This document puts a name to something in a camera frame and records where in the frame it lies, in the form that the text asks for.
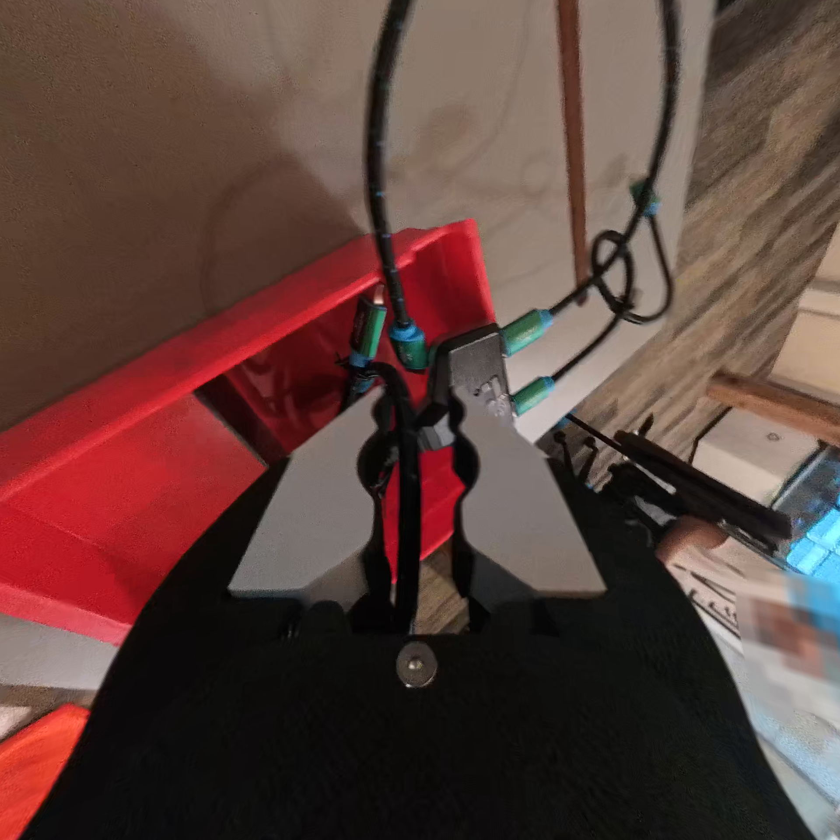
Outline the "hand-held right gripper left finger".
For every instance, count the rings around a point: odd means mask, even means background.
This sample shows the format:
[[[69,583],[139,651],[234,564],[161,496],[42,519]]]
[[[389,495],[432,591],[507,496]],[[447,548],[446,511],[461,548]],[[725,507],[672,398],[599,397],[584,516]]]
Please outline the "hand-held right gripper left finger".
[[[384,394],[374,388],[292,453],[228,583],[231,596],[345,610],[364,595],[392,604],[382,514],[360,473]]]

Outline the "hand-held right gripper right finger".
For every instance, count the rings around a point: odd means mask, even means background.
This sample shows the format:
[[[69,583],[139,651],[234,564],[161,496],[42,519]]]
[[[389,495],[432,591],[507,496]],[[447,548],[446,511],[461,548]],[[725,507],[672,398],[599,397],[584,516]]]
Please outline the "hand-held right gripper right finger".
[[[454,455],[468,465],[455,536],[468,597],[488,613],[513,603],[592,599],[606,583],[548,457],[479,401],[456,401]]]

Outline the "black HDMI cable green plug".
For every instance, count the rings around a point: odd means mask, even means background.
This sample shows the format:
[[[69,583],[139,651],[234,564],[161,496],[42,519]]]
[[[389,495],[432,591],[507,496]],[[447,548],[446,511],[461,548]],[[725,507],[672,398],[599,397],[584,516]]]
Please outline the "black HDMI cable green plug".
[[[412,7],[411,1],[388,2],[375,43],[364,113],[364,189],[381,282],[392,310],[388,340],[402,368],[418,373],[427,368],[427,342],[424,331],[408,311],[385,200],[387,113],[396,62]]]
[[[587,291],[596,291],[613,316],[610,328],[620,322],[642,326],[660,319],[673,299],[674,283],[669,273],[661,237],[654,237],[658,261],[665,281],[665,302],[653,314],[642,315],[632,308],[635,286],[635,264],[631,243],[643,220],[652,231],[657,229],[659,202],[655,196],[658,176],[665,162],[670,136],[676,119],[681,72],[680,9],[679,2],[658,3],[662,33],[663,80],[661,109],[649,166],[645,178],[631,188],[633,213],[624,231],[606,229],[598,234],[591,247],[590,268],[582,287],[570,293],[550,309],[533,309],[510,322],[501,330],[505,355],[511,356],[539,340],[553,325],[564,309],[577,302]]]
[[[524,385],[511,396],[513,413],[519,417],[542,403],[553,393],[557,384],[581,362],[590,357],[604,342],[626,322],[633,326],[646,326],[662,319],[671,309],[675,297],[675,279],[671,271],[661,229],[658,224],[659,197],[653,176],[631,184],[634,213],[623,232],[608,228],[593,240],[590,250],[590,274],[583,287],[549,309],[535,308],[501,329],[503,355],[506,358],[524,350],[540,340],[553,326],[556,317],[573,302],[582,301],[587,291],[596,292],[611,313],[604,329],[581,351],[550,375],[541,375]],[[654,243],[660,276],[664,283],[664,296],[658,308],[643,314],[635,309],[636,263],[631,241],[636,226],[645,221]]]

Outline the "red plastic bin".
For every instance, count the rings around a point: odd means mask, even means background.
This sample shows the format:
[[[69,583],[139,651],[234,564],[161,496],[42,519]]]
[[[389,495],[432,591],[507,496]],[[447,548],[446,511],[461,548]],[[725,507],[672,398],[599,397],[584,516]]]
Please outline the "red plastic bin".
[[[172,566],[265,469],[202,404],[227,387],[289,454],[339,411],[356,238],[2,434],[2,614],[119,645]]]

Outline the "black office chair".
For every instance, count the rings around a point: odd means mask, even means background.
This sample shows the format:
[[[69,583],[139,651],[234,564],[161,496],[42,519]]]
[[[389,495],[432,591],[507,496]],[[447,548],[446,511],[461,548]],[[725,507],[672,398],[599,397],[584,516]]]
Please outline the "black office chair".
[[[573,413],[561,418],[553,429],[554,441],[562,447],[563,460],[572,467],[565,428],[574,425],[585,433],[590,453],[576,478],[590,484],[592,468],[604,445],[621,459],[609,466],[599,489],[644,527],[654,541],[683,517],[698,519],[740,539],[759,553],[771,557],[792,540],[791,519],[711,478],[648,439],[655,421],[649,414],[635,432],[616,431],[613,436],[594,428]]]

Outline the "red plastic object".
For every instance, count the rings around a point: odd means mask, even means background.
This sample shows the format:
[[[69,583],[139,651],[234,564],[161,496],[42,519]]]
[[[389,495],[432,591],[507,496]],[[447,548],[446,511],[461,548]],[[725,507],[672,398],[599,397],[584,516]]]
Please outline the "red plastic object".
[[[90,711],[66,703],[1,745],[1,838],[20,838],[63,771]]]

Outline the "wooden post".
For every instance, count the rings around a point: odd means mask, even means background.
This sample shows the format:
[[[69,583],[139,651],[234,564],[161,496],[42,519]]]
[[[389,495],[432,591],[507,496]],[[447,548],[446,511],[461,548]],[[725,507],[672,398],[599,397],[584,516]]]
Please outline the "wooden post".
[[[706,387],[711,400],[839,447],[839,407],[755,376],[718,372]]]

